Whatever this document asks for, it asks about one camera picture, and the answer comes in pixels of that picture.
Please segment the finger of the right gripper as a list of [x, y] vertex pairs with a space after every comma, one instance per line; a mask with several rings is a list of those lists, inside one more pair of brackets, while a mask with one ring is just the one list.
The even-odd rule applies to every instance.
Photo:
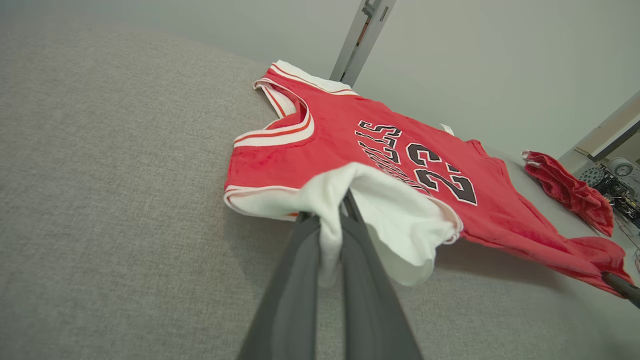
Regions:
[[611, 272], [603, 272], [602, 280], [612, 287], [622, 298], [640, 309], [640, 288]]

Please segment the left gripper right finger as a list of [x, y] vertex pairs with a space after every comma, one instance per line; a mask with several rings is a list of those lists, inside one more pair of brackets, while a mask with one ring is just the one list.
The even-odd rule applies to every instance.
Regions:
[[342, 203], [346, 360], [424, 360], [350, 190]]

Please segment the grey partition opening frame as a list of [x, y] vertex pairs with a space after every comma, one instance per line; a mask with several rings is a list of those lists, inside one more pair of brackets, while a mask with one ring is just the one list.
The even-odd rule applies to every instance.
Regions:
[[640, 91], [560, 156], [558, 161], [570, 173], [580, 173], [583, 168], [608, 157], [637, 132], [640, 132]]

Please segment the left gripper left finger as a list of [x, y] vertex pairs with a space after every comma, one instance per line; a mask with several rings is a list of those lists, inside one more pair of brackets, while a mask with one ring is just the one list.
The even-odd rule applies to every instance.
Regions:
[[315, 360], [320, 221], [298, 214], [237, 360]]

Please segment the black lab equipment clutter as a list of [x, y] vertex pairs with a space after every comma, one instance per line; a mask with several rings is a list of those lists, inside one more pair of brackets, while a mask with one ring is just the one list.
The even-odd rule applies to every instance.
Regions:
[[623, 157], [599, 164], [578, 176], [608, 199], [615, 214], [640, 230], [640, 166]]

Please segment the grey partition post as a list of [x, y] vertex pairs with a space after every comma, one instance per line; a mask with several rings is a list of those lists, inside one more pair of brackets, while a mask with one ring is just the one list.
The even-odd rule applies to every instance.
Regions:
[[331, 81], [353, 87], [377, 42], [397, 0], [359, 0], [330, 75]]

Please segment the red basketball jersey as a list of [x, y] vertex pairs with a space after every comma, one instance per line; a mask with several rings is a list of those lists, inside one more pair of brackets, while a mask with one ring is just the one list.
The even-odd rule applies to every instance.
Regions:
[[502, 159], [279, 60], [256, 80], [278, 118], [234, 140], [224, 202], [243, 215], [320, 218], [320, 278], [341, 263], [339, 205], [350, 192], [387, 274], [404, 286], [432, 275], [439, 246], [500, 249], [615, 293], [624, 250], [599, 236], [567, 238], [511, 182]]

